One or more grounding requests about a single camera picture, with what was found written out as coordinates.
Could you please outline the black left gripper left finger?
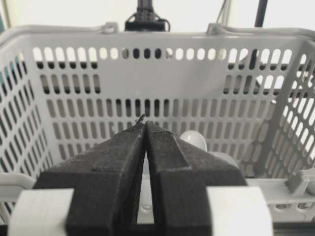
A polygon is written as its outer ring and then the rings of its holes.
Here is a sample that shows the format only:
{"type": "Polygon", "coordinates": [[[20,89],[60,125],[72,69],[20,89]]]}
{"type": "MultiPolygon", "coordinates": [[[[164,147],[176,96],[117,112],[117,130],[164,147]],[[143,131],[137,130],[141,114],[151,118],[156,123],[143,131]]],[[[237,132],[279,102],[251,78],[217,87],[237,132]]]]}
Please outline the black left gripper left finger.
{"type": "Polygon", "coordinates": [[[145,156],[145,125],[42,172],[21,192],[10,236],[112,236],[136,222],[145,156]]]}

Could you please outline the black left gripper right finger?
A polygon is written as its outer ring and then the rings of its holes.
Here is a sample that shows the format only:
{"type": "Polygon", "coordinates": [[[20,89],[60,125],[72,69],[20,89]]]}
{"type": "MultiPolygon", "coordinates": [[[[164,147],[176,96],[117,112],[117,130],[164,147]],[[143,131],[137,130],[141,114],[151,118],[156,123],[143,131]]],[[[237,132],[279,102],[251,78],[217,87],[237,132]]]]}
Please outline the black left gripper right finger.
{"type": "Polygon", "coordinates": [[[166,236],[271,236],[270,212],[238,167],[146,123],[155,224],[166,236]]]}

